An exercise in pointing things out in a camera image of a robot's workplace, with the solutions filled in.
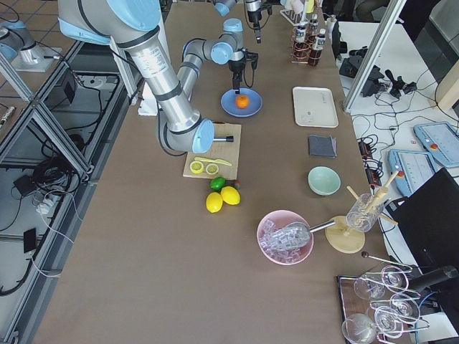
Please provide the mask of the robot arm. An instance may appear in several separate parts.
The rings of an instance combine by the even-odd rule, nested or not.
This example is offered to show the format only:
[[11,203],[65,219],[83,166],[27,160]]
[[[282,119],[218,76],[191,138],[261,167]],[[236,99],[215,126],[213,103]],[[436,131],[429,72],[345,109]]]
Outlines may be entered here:
[[[227,16],[232,8],[237,4],[235,0],[214,0],[211,1],[215,10],[220,16]],[[245,21],[247,26],[253,31],[255,40],[258,44],[262,43],[262,28],[267,24],[273,14],[272,4],[261,0],[243,0],[245,8]]]
[[184,47],[179,71],[174,71],[159,40],[158,1],[59,1],[61,32],[92,44],[115,42],[129,53],[159,107],[158,140],[176,151],[206,153],[214,142],[214,125],[189,102],[202,64],[225,65],[244,57],[240,19],[224,21],[217,39],[195,39]]

